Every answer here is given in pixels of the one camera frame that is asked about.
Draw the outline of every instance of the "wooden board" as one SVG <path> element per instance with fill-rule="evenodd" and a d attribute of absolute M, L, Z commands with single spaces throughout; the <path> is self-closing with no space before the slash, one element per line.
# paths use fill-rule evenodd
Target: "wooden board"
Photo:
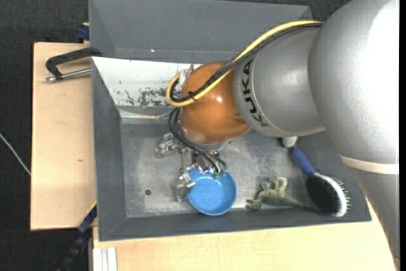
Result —
<path fill-rule="evenodd" d="M 88 44 L 35 43 L 32 94 L 31 229 L 77 227 L 96 199 L 91 78 L 45 83 L 46 60 Z M 90 59 L 60 66 L 85 69 Z"/>

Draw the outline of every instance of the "toy dinosaur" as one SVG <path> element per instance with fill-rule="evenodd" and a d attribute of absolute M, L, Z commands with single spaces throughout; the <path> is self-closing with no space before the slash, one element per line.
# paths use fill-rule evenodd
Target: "toy dinosaur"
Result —
<path fill-rule="evenodd" d="M 269 177 L 269 180 L 274 184 L 274 187 L 270 188 L 269 183 L 261 184 L 262 191 L 258 194 L 257 198 L 247 200 L 248 209 L 258 210 L 262 206 L 262 203 L 270 204 L 272 206 L 311 208 L 308 204 L 296 200 L 285 192 L 287 178 Z"/>

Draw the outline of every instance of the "black cable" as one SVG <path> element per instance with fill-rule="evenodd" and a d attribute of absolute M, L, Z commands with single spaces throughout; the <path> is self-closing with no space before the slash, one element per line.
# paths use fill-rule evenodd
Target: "black cable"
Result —
<path fill-rule="evenodd" d="M 204 159 L 206 159 L 217 171 L 217 173 L 220 172 L 218 165 L 214 162 L 217 161 L 220 164 L 222 164 L 224 166 L 224 168 L 226 169 L 226 163 L 225 161 L 223 161 L 222 159 L 220 159 L 219 157 L 216 157 L 215 155 L 213 155 L 212 153 L 203 150 L 201 148 L 199 148 L 198 146 L 196 146 L 195 144 L 193 144 L 191 141 L 189 141 L 185 135 L 183 134 L 180 125 L 178 123 L 178 118 L 179 118 L 179 113 L 180 113 L 180 108 L 174 109 L 170 115 L 169 115 L 169 129 L 172 132 L 172 134 L 176 137 L 176 139 L 178 139 L 178 141 L 180 143 L 182 143 L 184 146 L 192 149 L 193 151 L 195 151 L 196 153 L 200 154 Z"/>

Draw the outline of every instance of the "metal clamp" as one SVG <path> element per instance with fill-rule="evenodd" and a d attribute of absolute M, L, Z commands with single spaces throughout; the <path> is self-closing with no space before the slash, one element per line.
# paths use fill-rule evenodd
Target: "metal clamp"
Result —
<path fill-rule="evenodd" d="M 59 81 L 65 78 L 70 78 L 81 74 L 85 74 L 87 72 L 91 72 L 91 69 L 88 68 L 69 72 L 67 74 L 62 74 L 56 67 L 57 65 L 86 58 L 87 56 L 102 56 L 102 53 L 96 48 L 86 48 L 49 58 L 48 61 L 45 63 L 45 67 L 49 70 L 51 74 L 53 74 L 53 77 L 44 78 L 44 81 L 46 82 Z"/>

